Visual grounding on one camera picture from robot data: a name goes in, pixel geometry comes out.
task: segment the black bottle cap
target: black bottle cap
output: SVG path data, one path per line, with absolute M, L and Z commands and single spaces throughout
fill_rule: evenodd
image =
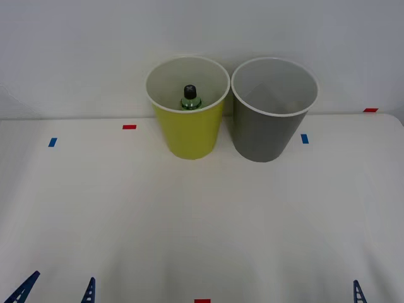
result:
M 184 87 L 184 97 L 188 100 L 196 98 L 196 87 L 193 85 L 187 85 Z

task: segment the bottle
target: bottle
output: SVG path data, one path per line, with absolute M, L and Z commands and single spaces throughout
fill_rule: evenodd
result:
M 187 85 L 184 87 L 184 97 L 181 98 L 182 110 L 194 110 L 202 108 L 202 100 L 196 95 L 196 87 Z

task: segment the cup rim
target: cup rim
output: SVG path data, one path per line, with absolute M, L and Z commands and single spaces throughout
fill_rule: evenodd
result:
M 150 96 L 149 93 L 147 92 L 147 82 L 148 82 L 148 79 L 149 79 L 150 75 L 154 72 L 154 70 L 156 70 L 157 68 L 159 68 L 159 67 L 160 67 L 161 65 L 163 65 L 163 64 L 166 64 L 166 63 L 171 62 L 171 61 L 176 61 L 176 60 L 179 60 L 179 59 L 184 59 L 184 58 L 194 58 L 194 59 L 201 59 L 201 60 L 208 61 L 208 62 L 210 62 L 210 63 L 213 63 L 213 64 L 217 65 L 217 66 L 225 73 L 226 79 L 227 79 L 227 88 L 226 88 L 225 93 L 224 93 L 216 102 L 212 103 L 212 104 L 209 105 L 209 106 L 203 107 L 202 109 L 195 109 L 195 110 L 176 110 L 176 109 L 170 109 L 170 108 L 168 108 L 168 107 L 165 107 L 165 106 L 163 106 L 163 105 L 157 103 L 156 101 L 154 101 L 154 100 L 151 98 L 151 96 Z M 149 73 L 147 74 L 147 77 L 146 77 L 146 81 L 145 81 L 145 91 L 146 91 L 146 95 L 147 95 L 148 100 L 149 100 L 153 105 L 155 105 L 155 106 L 161 108 L 162 110 L 166 110 L 167 112 L 175 112 L 175 113 L 177 113 L 177 114 L 185 114 L 185 115 L 186 115 L 186 114 L 195 114 L 195 113 L 198 113 L 198 112 L 204 112 L 204 111 L 209 110 L 209 109 L 211 109 L 212 107 L 218 105 L 218 104 L 219 104 L 221 101 L 223 101 L 223 99 L 229 94 L 230 87 L 231 87 L 231 84 L 230 84 L 230 76 L 229 76 L 229 73 L 227 72 L 227 70 L 226 70 L 221 64 L 217 63 L 216 61 L 214 61 L 214 60 L 212 60 L 212 59 L 208 59 L 208 58 L 206 58 L 206 57 L 201 57 L 201 56 L 177 56 L 177 57 L 172 57 L 172 58 L 170 58 L 170 59 L 168 59 L 168 60 L 164 60 L 164 61 L 158 63 L 154 68 L 152 68 L 151 71 L 149 71 Z
M 249 105 L 247 102 L 245 102 L 245 101 L 239 96 L 239 94 L 237 93 L 237 91 L 236 91 L 235 88 L 234 88 L 234 77 L 235 77 L 235 75 L 237 74 L 237 72 L 240 70 L 240 68 L 242 68 L 243 66 L 245 66 L 245 65 L 247 65 L 247 64 L 249 64 L 249 63 L 251 63 L 251 62 L 260 61 L 260 60 L 278 60 L 278 61 L 283 61 L 283 62 L 292 63 L 292 64 L 294 64 L 294 65 L 296 65 L 296 66 L 302 68 L 306 73 L 308 73 L 308 74 L 313 78 L 313 80 L 314 80 L 314 82 L 315 82 L 315 84 L 316 84 L 317 95 L 316 95 L 316 98 L 314 99 L 314 101 L 313 101 L 308 107 L 306 107 L 305 109 L 302 109 L 302 110 L 300 110 L 300 111 L 298 111 L 298 112 L 292 112 L 292 113 L 289 113 L 289 114 L 274 114 L 274 113 L 272 113 L 272 112 L 265 112 L 265 111 L 263 111 L 263 110 L 260 110 L 260 109 L 255 108 L 255 107 L 253 107 L 252 105 Z M 260 114 L 262 114 L 262 115 L 271 116 L 271 117 L 293 117 L 293 116 L 297 116 L 297 115 L 303 114 L 303 113 L 307 112 L 307 111 L 316 103 L 316 101 L 317 101 L 317 99 L 318 99 L 318 95 L 319 95 L 318 79 L 316 78 L 316 76 L 314 75 L 314 73 L 311 72 L 310 69 L 308 69 L 307 67 L 301 65 L 300 63 L 297 63 L 297 62 L 295 62 L 295 61 L 292 61 L 292 60 L 289 60 L 289 59 L 285 59 L 285 58 L 282 58 L 282 57 L 258 57 L 258 58 L 254 58 L 254 59 L 248 60 L 248 61 L 246 61 L 246 62 L 240 64 L 240 65 L 235 69 L 235 71 L 233 72 L 232 79 L 231 79 L 231 85 L 232 85 L 233 94 L 236 96 L 236 98 L 238 99 L 238 101 L 240 101 L 240 102 L 241 102 L 242 104 L 244 104 L 246 107 L 248 107 L 249 109 L 251 109 L 251 110 L 253 110 L 253 111 L 255 111 L 255 112 L 258 112 L 258 113 L 260 113 Z

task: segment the blue plastic stand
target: blue plastic stand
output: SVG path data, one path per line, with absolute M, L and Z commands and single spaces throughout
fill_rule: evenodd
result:
M 95 279 L 91 278 L 81 303 L 95 303 Z
M 33 273 L 12 295 L 10 295 L 10 298 L 4 301 L 4 303 L 24 303 L 39 275 L 39 271 Z
M 363 303 L 367 303 L 365 299 L 365 295 L 362 292 L 362 289 L 359 285 L 358 280 L 353 281 L 353 301 L 358 303 L 358 301 L 362 301 Z

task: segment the table surface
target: table surface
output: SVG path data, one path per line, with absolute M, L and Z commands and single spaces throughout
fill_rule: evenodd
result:
M 189 161 L 154 119 L 1 122 L 0 300 L 39 270 L 29 302 L 80 302 L 91 276 L 97 303 L 353 302 L 355 279 L 403 302 L 400 122 L 307 116 L 270 163 L 230 126 Z

